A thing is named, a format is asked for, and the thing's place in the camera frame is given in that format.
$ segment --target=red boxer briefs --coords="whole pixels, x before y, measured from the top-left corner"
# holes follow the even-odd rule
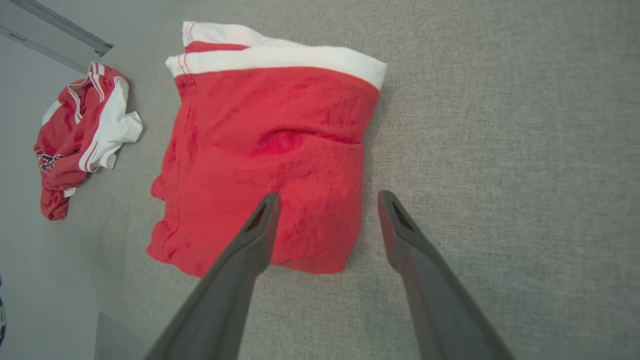
[[[386,65],[342,47],[185,22],[167,59],[182,105],[152,194],[166,203],[147,252],[204,276],[261,198],[278,192],[271,263],[344,269],[362,216],[362,137]]]

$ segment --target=white trim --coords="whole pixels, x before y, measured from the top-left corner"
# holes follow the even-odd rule
[[[125,114],[129,98],[127,80],[114,76],[113,82],[113,91],[100,112],[91,143],[78,161],[78,167],[84,172],[96,172],[100,165],[113,168],[115,151],[125,142],[135,142],[142,132],[138,113]]]
[[[71,97],[74,98],[74,101],[76,102],[76,124],[79,124],[80,120],[82,120],[82,114],[80,114],[80,98],[78,97],[75,91],[69,88],[69,86],[67,86],[67,90],[69,91],[69,94],[71,95]]]
[[[184,46],[192,42],[208,42],[212,44],[235,44],[248,47],[303,47],[297,42],[268,38],[254,29],[236,24],[215,24],[212,22],[185,21],[182,23],[182,43]]]
[[[64,197],[71,197],[76,194],[76,188],[68,188],[63,190]]]
[[[82,83],[80,83],[80,84],[69,84],[69,85],[67,85],[67,88],[69,88],[69,90],[71,90],[71,88],[81,88],[81,87],[86,86],[90,81],[89,80],[89,74],[90,74],[89,72],[86,73],[86,76],[84,77],[84,80],[83,80]]]
[[[49,120],[51,120],[51,117],[53,116],[53,114],[56,112],[56,110],[62,106],[62,103],[60,103],[59,101],[56,100],[56,102],[54,102],[53,104],[51,104],[51,106],[49,107],[49,109],[47,110],[46,113],[44,113],[44,115],[42,115],[42,125],[46,124],[49,122]]]
[[[100,95],[100,102],[104,101],[104,91],[102,91],[102,85],[100,85],[100,76],[97,73],[90,74],[91,82],[93,83],[93,87],[98,91]]]
[[[317,67],[334,70],[382,87],[387,64],[345,47],[251,47],[243,51],[207,51],[171,56],[166,66],[173,76],[226,70]]]

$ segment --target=red and white garment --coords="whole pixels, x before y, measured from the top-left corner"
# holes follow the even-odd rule
[[[67,198],[89,172],[113,168],[115,152],[142,131],[137,112],[125,114],[129,84],[115,69],[91,63],[83,80],[59,94],[42,117],[33,150],[42,178],[40,209],[49,220],[67,215]]]
[[[185,22],[167,59],[182,99],[160,176],[166,203],[147,252],[204,276],[268,192],[282,212],[271,263],[342,271],[360,231],[362,137],[386,64],[343,47]]]

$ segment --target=gray carpet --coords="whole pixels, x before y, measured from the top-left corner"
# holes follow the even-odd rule
[[[105,63],[146,125],[51,224],[100,308],[152,342],[197,279],[145,254],[149,194],[180,101],[167,56],[180,24],[244,24],[388,63],[365,137],[365,211],[347,270],[270,268],[243,358],[418,357],[376,193],[394,191],[519,359],[640,354],[640,22],[637,1],[186,1]]]

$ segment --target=stitching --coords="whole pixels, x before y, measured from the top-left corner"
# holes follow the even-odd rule
[[[91,169],[88,168],[88,163],[91,160],[91,157],[93,156],[93,152],[96,150],[96,148],[98,147],[98,140],[95,141],[95,144],[93,145],[93,149],[91,150],[91,153],[89,153],[89,156],[87,157],[87,159],[84,161],[84,169],[87,172],[92,172]]]
[[[192,43],[192,42],[193,42],[193,34],[192,34],[191,32],[193,31],[193,26],[195,26],[195,24],[196,24],[196,22],[195,22],[195,21],[193,21],[193,22],[191,23],[191,25],[190,25],[190,27],[189,27],[188,31],[187,31],[188,36],[189,36],[189,39],[190,39],[189,43]]]
[[[74,98],[74,102],[76,103],[76,124],[79,124],[80,120],[82,120],[82,114],[80,114],[80,98],[78,98],[76,92],[71,90],[69,87],[67,87],[67,90],[69,91],[69,95]]]
[[[93,74],[91,75],[91,84],[93,84],[93,87],[95,89],[95,91],[98,92],[98,96],[100,96],[100,102],[104,101],[104,94],[102,93],[102,88],[100,87],[98,81],[100,81],[99,79],[96,80],[93,76]]]
[[[180,55],[178,55],[178,65],[180,66],[180,69],[182,70],[182,73],[183,73],[183,74],[186,74],[186,73],[187,73],[187,71],[186,71],[186,70],[184,70],[184,67],[183,67],[183,66],[182,66],[182,64],[180,63],[180,58],[181,58],[181,56],[180,56]]]
[[[186,63],[186,55],[184,54],[184,66],[187,66]],[[190,85],[193,85],[193,97],[192,99],[197,99],[198,96],[198,87],[196,85],[196,81],[195,78],[193,77],[193,75],[190,72],[185,72],[185,74],[189,74],[189,80],[191,82]],[[186,137],[186,132],[187,132],[187,128],[189,127],[191,121],[192,121],[192,110],[193,110],[193,101],[190,102],[189,104],[189,109],[187,110],[187,118],[184,121],[184,127],[182,128],[182,139],[185,139]],[[175,176],[175,193],[179,194],[179,190],[180,190],[180,170],[181,170],[181,166],[182,166],[182,151],[179,152],[179,147],[177,146],[177,139],[176,139],[176,157],[178,157],[178,160],[176,162],[176,176]],[[169,242],[169,239],[173,238],[173,236],[178,232],[178,229],[180,228],[180,218],[181,218],[181,213],[180,213],[180,199],[181,196],[177,195],[175,196],[175,209],[176,209],[176,226],[175,229],[173,231],[171,231],[171,233],[164,239],[164,242],[160,248],[160,254],[163,258],[166,259],[166,256],[164,254],[164,248],[166,247],[167,242]]]

